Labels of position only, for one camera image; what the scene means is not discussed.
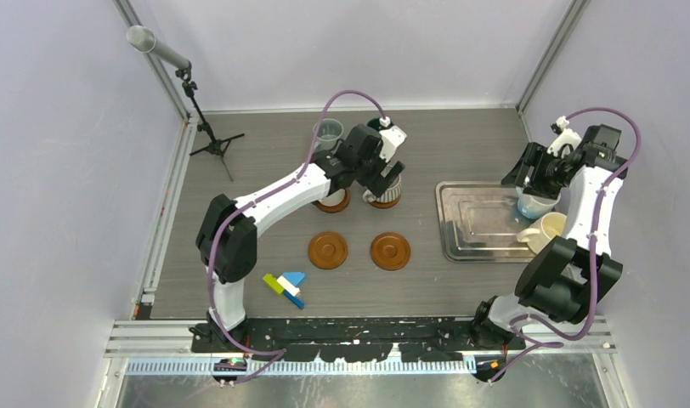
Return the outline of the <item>ribbed grey cup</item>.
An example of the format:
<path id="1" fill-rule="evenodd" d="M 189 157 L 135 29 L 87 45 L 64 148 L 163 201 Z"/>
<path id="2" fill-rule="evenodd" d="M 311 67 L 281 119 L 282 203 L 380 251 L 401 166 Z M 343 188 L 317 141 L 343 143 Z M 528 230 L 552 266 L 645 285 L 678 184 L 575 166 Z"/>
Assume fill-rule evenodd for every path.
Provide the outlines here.
<path id="1" fill-rule="evenodd" d="M 397 204 L 402 195 L 402 178 L 398 176 L 383 192 L 382 195 L 375 196 L 371 191 L 366 190 L 362 195 L 363 201 L 371 204 L 373 207 L 392 207 Z"/>

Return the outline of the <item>wooden coaster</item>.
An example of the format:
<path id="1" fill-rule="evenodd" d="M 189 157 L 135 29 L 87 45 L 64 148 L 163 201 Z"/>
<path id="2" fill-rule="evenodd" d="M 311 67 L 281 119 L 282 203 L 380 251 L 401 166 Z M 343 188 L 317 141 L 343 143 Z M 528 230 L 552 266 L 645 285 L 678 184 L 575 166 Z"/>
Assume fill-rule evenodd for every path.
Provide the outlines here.
<path id="1" fill-rule="evenodd" d="M 337 232 L 321 232 L 308 244 L 308 259 L 316 268 L 336 269 L 344 264 L 347 257 L 347 241 Z"/>
<path id="2" fill-rule="evenodd" d="M 349 190 L 349 189 L 346 189 L 346 190 L 348 191 L 347 198 L 346 198 L 339 206 L 336 206 L 336 207 L 322 207 L 322 206 L 320 206 L 320 205 L 317 204 L 317 201 L 313 201 L 312 204 L 313 204 L 314 206 L 316 206 L 316 207 L 317 207 L 321 212 L 323 212 L 323 213 L 339 213 L 339 212 L 343 211 L 345 208 L 348 207 L 349 202 L 350 202 L 350 199 L 351 199 L 350 190 Z"/>
<path id="3" fill-rule="evenodd" d="M 371 242 L 370 257 L 378 268 L 390 271 L 402 269 L 410 261 L 410 243 L 401 234 L 382 233 Z"/>
<path id="4" fill-rule="evenodd" d="M 374 201 L 370 202 L 370 205 L 372 207 L 378 208 L 378 209 L 388 209 L 388 208 L 392 208 L 392 207 L 396 206 L 399 203 L 400 199 L 401 199 L 401 196 L 399 196 L 399 197 L 397 197 L 391 201 L 374 200 Z"/>

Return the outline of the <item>dark teal mug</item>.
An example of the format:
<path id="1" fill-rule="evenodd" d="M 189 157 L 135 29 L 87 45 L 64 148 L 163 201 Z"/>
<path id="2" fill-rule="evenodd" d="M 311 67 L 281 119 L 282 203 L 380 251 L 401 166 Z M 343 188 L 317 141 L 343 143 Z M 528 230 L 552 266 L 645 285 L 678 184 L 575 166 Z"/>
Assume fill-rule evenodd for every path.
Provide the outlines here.
<path id="1" fill-rule="evenodd" d="M 370 127 L 370 128 L 374 128 L 375 130 L 379 130 L 379 129 L 382 127 L 382 125 L 381 125 L 381 118 L 380 118 L 380 117 L 376 117 L 376 118 L 370 119 L 370 120 L 366 123 L 366 125 L 367 125 L 368 127 Z"/>

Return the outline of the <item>ribbed clear glass cup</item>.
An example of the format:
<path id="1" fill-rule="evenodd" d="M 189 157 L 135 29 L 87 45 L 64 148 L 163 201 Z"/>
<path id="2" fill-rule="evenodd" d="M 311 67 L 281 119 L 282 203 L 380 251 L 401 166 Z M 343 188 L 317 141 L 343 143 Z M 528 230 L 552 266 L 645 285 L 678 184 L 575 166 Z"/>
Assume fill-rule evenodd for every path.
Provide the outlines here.
<path id="1" fill-rule="evenodd" d="M 330 194 L 329 196 L 326 196 L 318 200 L 317 204 L 322 207 L 336 207 L 339 206 L 347 198 L 347 195 L 348 191 L 346 189 L 339 189 L 334 193 Z"/>

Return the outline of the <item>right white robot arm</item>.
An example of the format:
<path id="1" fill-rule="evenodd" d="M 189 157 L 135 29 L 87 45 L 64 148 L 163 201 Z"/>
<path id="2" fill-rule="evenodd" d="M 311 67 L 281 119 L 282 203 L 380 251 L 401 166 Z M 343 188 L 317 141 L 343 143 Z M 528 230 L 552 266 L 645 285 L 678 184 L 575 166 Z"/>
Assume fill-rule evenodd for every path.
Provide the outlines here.
<path id="1" fill-rule="evenodd" d="M 627 174 L 616 148 L 621 132 L 593 125 L 579 136 L 560 132 L 548 147 L 531 142 L 501 184 L 536 198 L 554 199 L 567 188 L 570 202 L 561 235 L 527 264 L 514 292 L 478 305 L 469 327 L 481 349 L 507 345 L 529 323 L 586 325 L 597 303 L 619 280 L 622 263 L 612 256 L 609 226 L 614 200 Z"/>

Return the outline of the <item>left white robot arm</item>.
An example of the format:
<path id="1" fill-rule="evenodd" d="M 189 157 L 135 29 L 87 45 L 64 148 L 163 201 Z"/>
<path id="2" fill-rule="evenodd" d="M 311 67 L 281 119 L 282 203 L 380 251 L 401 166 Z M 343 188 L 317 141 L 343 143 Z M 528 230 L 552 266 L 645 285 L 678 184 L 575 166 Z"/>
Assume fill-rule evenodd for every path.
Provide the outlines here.
<path id="1" fill-rule="evenodd" d="M 244 279 L 256 265 L 260 236 L 297 209 L 354 183 L 374 197 L 383 196 L 404 170 L 393 157 L 405 140 L 405 132 L 395 124 L 373 119 L 259 191 L 212 199 L 195 245 L 208 275 L 212 340 L 222 350 L 234 352 L 244 344 Z"/>

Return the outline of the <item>white mug blue outside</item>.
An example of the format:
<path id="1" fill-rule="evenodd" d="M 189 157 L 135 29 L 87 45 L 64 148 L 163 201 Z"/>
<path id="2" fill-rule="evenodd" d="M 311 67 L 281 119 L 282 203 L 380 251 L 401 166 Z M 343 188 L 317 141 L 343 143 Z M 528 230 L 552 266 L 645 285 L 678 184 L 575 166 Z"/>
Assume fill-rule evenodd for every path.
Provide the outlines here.
<path id="1" fill-rule="evenodd" d="M 551 212 L 553 208 L 560 202 L 561 196 L 555 199 L 539 197 L 536 195 L 528 195 L 523 192 L 520 187 L 516 188 L 517 192 L 517 210 L 526 218 L 536 220 L 545 214 Z"/>

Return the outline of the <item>cream mug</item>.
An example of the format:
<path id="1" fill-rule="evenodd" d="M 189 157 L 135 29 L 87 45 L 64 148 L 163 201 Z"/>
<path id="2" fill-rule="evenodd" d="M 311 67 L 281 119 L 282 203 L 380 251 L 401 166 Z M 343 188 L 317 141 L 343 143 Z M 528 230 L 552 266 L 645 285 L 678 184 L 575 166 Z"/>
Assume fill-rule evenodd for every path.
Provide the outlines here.
<path id="1" fill-rule="evenodd" d="M 563 233 L 566 215 L 560 212 L 549 212 L 537 219 L 528 228 L 516 235 L 519 243 L 524 243 L 531 252 L 541 252 L 548 243 Z"/>

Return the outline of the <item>metal tray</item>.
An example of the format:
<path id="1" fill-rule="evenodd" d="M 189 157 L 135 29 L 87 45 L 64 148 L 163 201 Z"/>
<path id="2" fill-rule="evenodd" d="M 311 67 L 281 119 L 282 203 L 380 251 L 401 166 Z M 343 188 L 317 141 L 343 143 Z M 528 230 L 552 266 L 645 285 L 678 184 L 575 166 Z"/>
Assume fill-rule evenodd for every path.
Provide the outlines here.
<path id="1" fill-rule="evenodd" d="M 494 182 L 444 181 L 435 187 L 444 256 L 453 263 L 528 263 L 517 240 L 532 221 L 516 208 L 514 188 Z"/>

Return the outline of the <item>black microphone tripod stand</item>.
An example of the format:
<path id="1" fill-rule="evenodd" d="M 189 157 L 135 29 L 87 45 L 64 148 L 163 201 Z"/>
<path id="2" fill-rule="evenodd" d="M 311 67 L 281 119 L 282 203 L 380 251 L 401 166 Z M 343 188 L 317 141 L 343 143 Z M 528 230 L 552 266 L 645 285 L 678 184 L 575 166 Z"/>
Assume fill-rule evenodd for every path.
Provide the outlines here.
<path id="1" fill-rule="evenodd" d="M 199 118 L 198 124 L 196 125 L 196 129 L 198 132 L 204 132 L 207 137 L 209 138 L 209 143 L 198 149 L 198 150 L 193 150 L 192 152 L 189 153 L 190 156 L 195 156 L 200 153 L 208 153 L 214 156 L 218 156 L 221 163 L 224 166 L 225 172 L 228 176 L 228 179 L 231 182 L 234 182 L 234 178 L 232 176 L 232 173 L 230 172 L 227 163 L 225 162 L 225 154 L 228 151 L 230 145 L 237 139 L 243 138 L 246 135 L 244 133 L 236 134 L 234 136 L 225 138 L 225 139 L 218 139 L 212 129 L 211 124 L 207 121 L 205 118 L 199 104 L 197 103 L 195 99 L 195 91 L 198 89 L 197 84 L 192 80 L 191 76 L 191 68 L 183 68 L 183 69 L 177 69 L 175 71 L 175 76 L 181 80 L 181 85 L 182 89 L 184 91 L 185 96 L 189 99 L 189 101 L 192 103 L 192 105 L 195 108 L 195 112 L 197 113 L 197 116 Z"/>

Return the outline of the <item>coloured toy brick stack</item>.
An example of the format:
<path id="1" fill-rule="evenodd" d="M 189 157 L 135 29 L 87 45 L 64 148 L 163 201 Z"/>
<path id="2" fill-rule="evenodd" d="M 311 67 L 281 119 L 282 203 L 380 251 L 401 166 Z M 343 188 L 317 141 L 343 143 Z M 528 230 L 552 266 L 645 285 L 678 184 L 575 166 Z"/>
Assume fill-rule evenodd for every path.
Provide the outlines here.
<path id="1" fill-rule="evenodd" d="M 304 310 L 305 303 L 300 298 L 300 285 L 305 281 L 306 275 L 300 271 L 285 272 L 275 277 L 272 274 L 263 276 L 263 282 L 275 293 L 287 298 L 295 307 Z"/>

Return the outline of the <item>grey microphone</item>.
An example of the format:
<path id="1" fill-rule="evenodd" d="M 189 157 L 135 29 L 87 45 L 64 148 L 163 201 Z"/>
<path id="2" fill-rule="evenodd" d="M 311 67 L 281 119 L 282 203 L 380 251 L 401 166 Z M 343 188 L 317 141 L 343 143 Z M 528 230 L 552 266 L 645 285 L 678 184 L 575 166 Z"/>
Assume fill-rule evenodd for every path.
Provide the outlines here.
<path id="1" fill-rule="evenodd" d="M 166 61 L 177 70 L 188 70 L 191 62 L 157 39 L 155 33 L 142 25 L 132 25 L 127 29 L 127 40 L 130 45 L 142 54 L 149 54 Z"/>

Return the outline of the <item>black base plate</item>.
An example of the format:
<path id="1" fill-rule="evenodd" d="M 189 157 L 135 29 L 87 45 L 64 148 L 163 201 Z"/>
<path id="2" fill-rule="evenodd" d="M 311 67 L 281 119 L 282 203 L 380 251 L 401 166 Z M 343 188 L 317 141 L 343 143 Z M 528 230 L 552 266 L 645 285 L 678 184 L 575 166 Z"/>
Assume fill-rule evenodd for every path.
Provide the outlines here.
<path id="1" fill-rule="evenodd" d="M 494 351 L 502 357 L 507 350 L 524 349 L 518 337 L 507 347 L 501 341 L 471 339 L 470 325 L 469 318 L 455 317 L 252 318 L 230 336 L 258 350 L 246 356 L 262 362 L 282 349 L 283 361 L 348 363 L 381 362 L 395 350 L 404 362 L 435 362 L 457 360 L 466 351 Z"/>

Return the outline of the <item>aluminium frame rail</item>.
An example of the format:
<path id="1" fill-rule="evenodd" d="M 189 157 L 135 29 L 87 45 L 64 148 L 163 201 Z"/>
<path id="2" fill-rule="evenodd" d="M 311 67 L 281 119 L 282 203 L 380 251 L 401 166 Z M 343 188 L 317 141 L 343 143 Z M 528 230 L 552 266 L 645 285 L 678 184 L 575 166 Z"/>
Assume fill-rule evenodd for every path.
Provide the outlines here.
<path id="1" fill-rule="evenodd" d="M 204 320 L 123 320 L 105 354 L 134 375 L 202 375 L 221 382 L 243 377 L 469 373 L 486 381 L 520 354 L 598 354 L 616 349 L 603 318 L 577 341 L 568 325 L 526 325 L 506 345 L 478 348 L 471 321 L 457 318 L 252 319 L 241 345 Z"/>

